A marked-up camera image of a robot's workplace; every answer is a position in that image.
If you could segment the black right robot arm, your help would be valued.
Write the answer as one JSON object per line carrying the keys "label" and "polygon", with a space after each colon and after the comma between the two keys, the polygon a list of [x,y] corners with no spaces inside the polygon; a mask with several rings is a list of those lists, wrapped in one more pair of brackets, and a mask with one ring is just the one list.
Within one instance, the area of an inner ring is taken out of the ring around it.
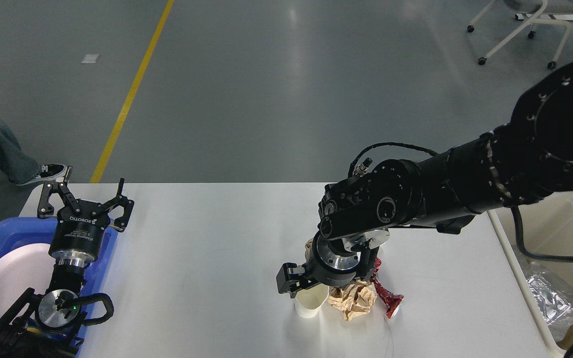
{"label": "black right robot arm", "polygon": [[369,279],[391,227],[458,234],[491,209],[573,192],[573,63],[525,91],[508,124],[418,163],[351,165],[346,179],[324,190],[308,258],[282,265],[280,294]]}

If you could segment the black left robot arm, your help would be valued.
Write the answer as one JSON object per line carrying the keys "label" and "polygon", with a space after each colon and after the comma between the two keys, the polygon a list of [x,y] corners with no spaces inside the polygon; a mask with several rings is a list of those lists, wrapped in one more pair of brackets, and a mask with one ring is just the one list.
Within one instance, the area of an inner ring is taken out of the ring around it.
{"label": "black left robot arm", "polygon": [[110,231],[125,231],[134,201],[123,192],[124,178],[106,202],[77,198],[71,170],[42,187],[36,216],[55,220],[47,251],[53,270],[43,292],[26,288],[0,317],[0,358],[74,358],[84,342],[81,328],[114,315],[110,296],[87,288],[86,270],[104,254]]}

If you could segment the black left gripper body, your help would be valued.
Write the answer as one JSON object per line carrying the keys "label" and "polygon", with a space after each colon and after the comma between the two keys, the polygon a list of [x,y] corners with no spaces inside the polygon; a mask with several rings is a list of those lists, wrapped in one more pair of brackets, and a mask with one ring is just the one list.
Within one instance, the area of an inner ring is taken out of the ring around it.
{"label": "black left gripper body", "polygon": [[87,263],[91,263],[100,255],[109,215],[102,211],[99,202],[80,201],[78,204],[80,213],[68,206],[57,212],[58,222],[49,254],[60,259],[64,252],[78,252],[85,255]]}

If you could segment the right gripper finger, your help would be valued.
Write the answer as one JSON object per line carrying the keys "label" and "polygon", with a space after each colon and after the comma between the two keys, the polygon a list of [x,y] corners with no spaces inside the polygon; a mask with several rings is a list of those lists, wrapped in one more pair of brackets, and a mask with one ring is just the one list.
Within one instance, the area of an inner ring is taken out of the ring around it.
{"label": "right gripper finger", "polygon": [[277,273],[277,291],[295,298],[302,290],[320,284],[321,266],[317,264],[284,263]]}

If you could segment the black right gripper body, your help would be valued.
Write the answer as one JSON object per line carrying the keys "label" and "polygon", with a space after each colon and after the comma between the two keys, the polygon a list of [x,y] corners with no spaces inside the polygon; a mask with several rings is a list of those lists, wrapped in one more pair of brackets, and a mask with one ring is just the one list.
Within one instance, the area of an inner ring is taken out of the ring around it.
{"label": "black right gripper body", "polygon": [[357,245],[357,251],[344,250],[341,240],[325,240],[316,234],[306,260],[306,279],[328,287],[344,287],[353,281],[369,281],[375,273],[376,248],[371,247],[370,234],[360,234],[364,243]]}

